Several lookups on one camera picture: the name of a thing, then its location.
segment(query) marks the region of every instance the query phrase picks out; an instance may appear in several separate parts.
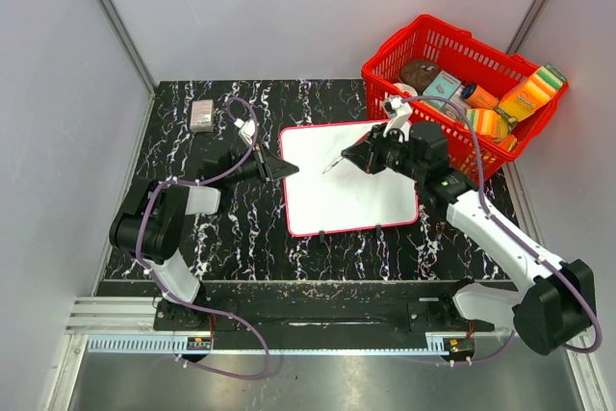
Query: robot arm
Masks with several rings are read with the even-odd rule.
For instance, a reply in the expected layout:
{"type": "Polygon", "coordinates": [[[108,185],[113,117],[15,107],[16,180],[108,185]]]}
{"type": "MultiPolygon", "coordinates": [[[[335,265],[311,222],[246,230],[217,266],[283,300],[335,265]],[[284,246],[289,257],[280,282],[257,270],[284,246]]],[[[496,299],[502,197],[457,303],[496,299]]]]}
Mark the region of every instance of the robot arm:
{"type": "MultiPolygon", "coordinates": [[[[383,108],[398,120],[406,104],[391,98],[383,108]]],[[[485,199],[477,186],[449,165],[448,141],[440,126],[421,121],[411,126],[409,140],[388,124],[375,125],[361,142],[343,150],[342,157],[369,174],[390,168],[415,180],[420,201],[469,235],[512,279],[518,292],[466,285],[453,296],[459,315],[496,327],[516,329],[534,351],[548,354],[590,326],[591,321],[573,294],[543,262],[560,272],[595,308],[592,271],[580,260],[571,264],[534,242],[485,199]],[[539,260],[494,220],[499,219],[515,237],[537,251],[539,260]]]]}
{"type": "MultiPolygon", "coordinates": [[[[254,122],[244,123],[238,119],[240,138],[248,145],[254,135],[254,122]]],[[[239,157],[232,152],[217,161],[205,160],[199,176],[213,178],[237,163],[239,157]]],[[[200,290],[198,279],[190,272],[179,244],[184,217],[195,214],[219,213],[231,200],[231,187],[238,182],[257,178],[272,182],[298,172],[298,168],[271,154],[263,145],[255,143],[252,156],[239,168],[218,180],[211,187],[171,185],[156,199],[153,213],[148,221],[141,254],[163,285],[180,300],[193,303],[200,290]]],[[[135,256],[143,214],[158,181],[137,177],[112,223],[109,239],[113,247],[135,256]]],[[[172,302],[168,294],[163,297],[172,302]]]]}

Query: white wall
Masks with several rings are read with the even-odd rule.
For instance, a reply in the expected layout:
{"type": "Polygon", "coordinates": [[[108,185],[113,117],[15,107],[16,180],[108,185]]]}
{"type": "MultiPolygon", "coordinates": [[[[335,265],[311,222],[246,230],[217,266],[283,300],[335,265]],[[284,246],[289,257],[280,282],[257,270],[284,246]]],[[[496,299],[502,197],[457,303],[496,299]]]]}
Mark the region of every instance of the white wall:
{"type": "Polygon", "coordinates": [[[605,342],[598,353],[616,394],[616,2],[551,0],[522,53],[571,81],[551,125],[518,162],[548,247],[594,273],[605,342]]]}
{"type": "Polygon", "coordinates": [[[114,0],[155,79],[349,78],[420,13],[504,49],[531,0],[114,0]]]}
{"type": "Polygon", "coordinates": [[[0,407],[32,411],[147,104],[95,0],[0,0],[0,407]]]}

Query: gray floor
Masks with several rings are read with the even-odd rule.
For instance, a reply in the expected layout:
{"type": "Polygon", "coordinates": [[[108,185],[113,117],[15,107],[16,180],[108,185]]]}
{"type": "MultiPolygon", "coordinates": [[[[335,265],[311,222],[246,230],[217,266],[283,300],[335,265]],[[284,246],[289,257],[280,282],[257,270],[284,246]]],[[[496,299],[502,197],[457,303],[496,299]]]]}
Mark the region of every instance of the gray floor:
{"type": "MultiPolygon", "coordinates": [[[[483,341],[478,356],[496,347],[483,341]]],[[[212,366],[257,372],[258,356],[213,356],[212,366]]],[[[436,368],[401,357],[288,356],[275,374],[239,381],[156,355],[87,353],[71,410],[580,410],[562,350],[549,357],[520,341],[492,363],[436,368]]]]}

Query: blue box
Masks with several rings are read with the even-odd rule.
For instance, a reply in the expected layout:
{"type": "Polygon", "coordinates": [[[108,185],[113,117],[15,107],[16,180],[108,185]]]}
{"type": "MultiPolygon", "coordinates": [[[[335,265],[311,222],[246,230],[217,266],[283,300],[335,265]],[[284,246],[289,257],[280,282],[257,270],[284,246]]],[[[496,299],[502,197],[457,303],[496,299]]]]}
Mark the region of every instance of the blue box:
{"type": "MultiPolygon", "coordinates": [[[[434,79],[427,89],[423,92],[423,95],[440,96],[449,100],[462,83],[453,77],[451,74],[445,71],[439,72],[436,79],[434,79]]],[[[438,100],[425,100],[432,108],[442,111],[445,103],[438,100]]]]}

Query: red basket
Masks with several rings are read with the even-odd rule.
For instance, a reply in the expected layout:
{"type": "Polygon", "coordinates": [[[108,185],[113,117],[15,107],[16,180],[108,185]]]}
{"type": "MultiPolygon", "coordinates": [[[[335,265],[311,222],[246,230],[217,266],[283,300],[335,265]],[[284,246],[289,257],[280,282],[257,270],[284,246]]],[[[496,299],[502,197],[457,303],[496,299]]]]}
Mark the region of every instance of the red basket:
{"type": "MultiPolygon", "coordinates": [[[[427,58],[437,63],[462,82],[477,82],[498,98],[539,67],[520,55],[506,55],[473,39],[469,31],[423,14],[395,33],[362,67],[368,119],[387,117],[380,107],[387,96],[408,96],[394,87],[394,83],[398,82],[402,67],[416,58],[427,58]]],[[[546,127],[558,107],[558,100],[568,88],[569,85],[565,84],[550,103],[516,126],[513,134],[518,143],[512,152],[479,137],[486,179],[504,163],[514,161],[522,154],[530,140],[546,127]]],[[[451,163],[477,181],[475,150],[468,129],[423,102],[414,102],[411,122],[423,119],[441,125],[449,140],[451,163]]]]}

